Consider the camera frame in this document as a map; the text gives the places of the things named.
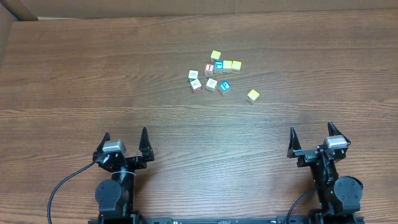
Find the wooden table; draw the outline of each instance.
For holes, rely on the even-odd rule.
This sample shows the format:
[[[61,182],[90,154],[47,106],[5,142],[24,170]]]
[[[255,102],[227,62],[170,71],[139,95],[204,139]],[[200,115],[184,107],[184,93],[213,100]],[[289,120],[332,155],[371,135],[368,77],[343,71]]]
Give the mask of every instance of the wooden table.
[[[188,71],[213,49],[241,73],[217,77],[226,96],[194,94]],[[398,10],[17,22],[0,74],[0,223],[46,223],[51,191],[105,132],[134,156],[144,126],[155,161],[137,171],[136,208],[147,217],[285,215],[313,188],[286,158],[289,128],[313,149],[329,120],[352,141],[336,166],[364,184],[358,215],[397,223],[397,113]],[[95,218],[108,178],[92,167],[68,181],[53,222]]]

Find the toy block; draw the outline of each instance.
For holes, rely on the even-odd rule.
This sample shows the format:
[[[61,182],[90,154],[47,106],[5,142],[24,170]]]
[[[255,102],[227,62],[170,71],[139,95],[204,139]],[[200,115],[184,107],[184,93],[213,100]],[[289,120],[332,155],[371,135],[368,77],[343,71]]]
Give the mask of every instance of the toy block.
[[[194,93],[198,92],[201,90],[201,83],[199,80],[194,80],[191,82],[191,87]]]
[[[220,57],[221,57],[221,52],[218,52],[218,51],[214,50],[214,51],[211,53],[210,61],[211,61],[211,62],[214,62],[214,61],[216,61],[216,60],[219,60]]]
[[[209,78],[209,80],[206,83],[206,89],[210,91],[215,91],[217,86],[217,81],[214,79]]]
[[[231,90],[231,85],[229,85],[227,81],[223,81],[218,88],[220,92],[225,95]]]
[[[232,61],[224,61],[223,63],[223,72],[231,73],[232,72]]]
[[[223,62],[214,62],[214,73],[223,73]]]
[[[199,72],[198,71],[194,71],[194,70],[189,70],[189,75],[188,75],[188,79],[189,82],[194,81],[195,79],[199,78]]]
[[[206,66],[205,66],[205,75],[206,76],[212,76],[213,72],[214,72],[214,65],[206,64]]]
[[[239,73],[241,71],[242,62],[232,62],[232,73]]]
[[[254,104],[259,99],[259,96],[260,93],[258,93],[256,90],[251,90],[248,94],[248,100],[250,103]]]

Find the black cable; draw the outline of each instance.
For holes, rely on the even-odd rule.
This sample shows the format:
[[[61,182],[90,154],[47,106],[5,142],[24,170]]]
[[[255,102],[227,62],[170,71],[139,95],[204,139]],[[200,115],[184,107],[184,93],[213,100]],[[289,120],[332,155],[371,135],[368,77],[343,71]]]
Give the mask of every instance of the black cable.
[[[73,174],[69,175],[67,178],[65,178],[63,181],[61,181],[52,191],[51,196],[50,196],[50,200],[49,200],[49,204],[47,205],[47,220],[49,221],[49,224],[52,224],[51,222],[51,202],[52,199],[54,198],[54,195],[56,193],[56,191],[58,190],[58,188],[61,187],[62,184],[64,184],[67,180],[71,179],[72,177],[78,175],[79,173],[83,172],[84,170],[87,170],[88,168],[90,168],[92,165],[95,164],[95,161],[93,161],[92,163],[88,164],[87,166],[85,166],[84,168],[82,168],[81,170],[74,172]]]
[[[299,197],[299,198],[297,199],[297,201],[293,203],[293,205],[292,205],[291,208],[289,209],[289,212],[287,213],[287,216],[286,216],[286,224],[289,224],[290,215],[291,215],[292,212],[293,212],[293,208],[296,207],[296,205],[297,205],[298,203],[300,203],[301,200],[303,200],[306,196],[308,196],[308,195],[310,195],[310,194],[312,194],[312,193],[314,193],[314,192],[316,192],[316,191],[317,191],[316,189],[310,190],[309,192],[307,192],[307,193],[301,195],[301,197]]]

